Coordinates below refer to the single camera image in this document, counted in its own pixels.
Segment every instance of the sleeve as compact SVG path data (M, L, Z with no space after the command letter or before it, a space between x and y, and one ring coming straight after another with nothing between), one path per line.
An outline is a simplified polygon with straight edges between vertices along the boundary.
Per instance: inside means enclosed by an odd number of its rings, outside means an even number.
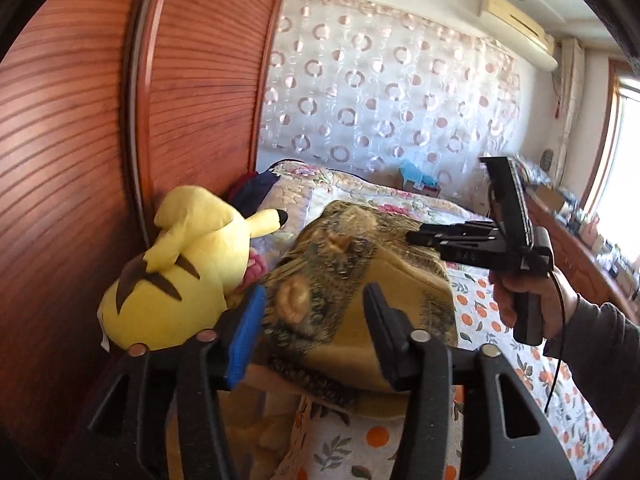
M549 339L544 355L559 358L560 340ZM566 326L562 360L574 382L614 440L640 404L640 329L615 306L578 298Z

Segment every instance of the floral quilt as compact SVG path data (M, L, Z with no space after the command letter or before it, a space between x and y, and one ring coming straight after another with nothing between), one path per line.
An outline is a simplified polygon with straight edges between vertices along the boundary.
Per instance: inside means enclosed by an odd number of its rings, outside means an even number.
M482 218L446 200L376 186L347 173L301 162L281 162L271 171L281 178L260 208L282 208L289 214L289 221L279 232L252 240L270 269L293 245L302 228L320 216L333 200L369 205L425 223L451 224ZM460 348L475 349L487 342L499 346L542 410L558 361L544 357L542 346L529 347L514 341L510 329L500 321L486 270L455 264L447 267ZM463 417L463 391L457 388L446 480L458 478ZM578 391L566 364L561 365L547 418L577 479L587 478L609 452L612 440ZM347 416L303 398L289 452L272 480L386 480L393 467L402 424L402 419Z

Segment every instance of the blue gripper pad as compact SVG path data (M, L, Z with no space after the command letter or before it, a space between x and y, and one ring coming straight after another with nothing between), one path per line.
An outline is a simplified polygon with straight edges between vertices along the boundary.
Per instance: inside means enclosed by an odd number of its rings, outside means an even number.
M244 377L246 368L254 352L258 334L262 326L262 315L267 302L264 287L257 285L246 304L242 319L236 329L228 350L228 365L226 367L226 386L233 390Z

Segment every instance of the cabinet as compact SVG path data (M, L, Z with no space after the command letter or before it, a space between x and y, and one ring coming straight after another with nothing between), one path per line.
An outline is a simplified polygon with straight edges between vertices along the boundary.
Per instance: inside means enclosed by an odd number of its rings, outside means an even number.
M527 208L533 225L544 227L551 239L556 267L585 300L595 304L607 301L618 307L633 323L639 323L638 313L620 286L595 262L590 250L561 226L532 197L527 196Z

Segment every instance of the yellow plush toy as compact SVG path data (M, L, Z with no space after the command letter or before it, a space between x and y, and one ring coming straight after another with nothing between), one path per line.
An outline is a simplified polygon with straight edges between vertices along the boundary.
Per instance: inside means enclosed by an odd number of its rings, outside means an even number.
M98 319L123 349L181 345L213 327L226 310L225 294L242 282L249 239L272 233L287 214L265 209L245 219L198 186L180 186L162 201L153 246L131 260L102 298Z

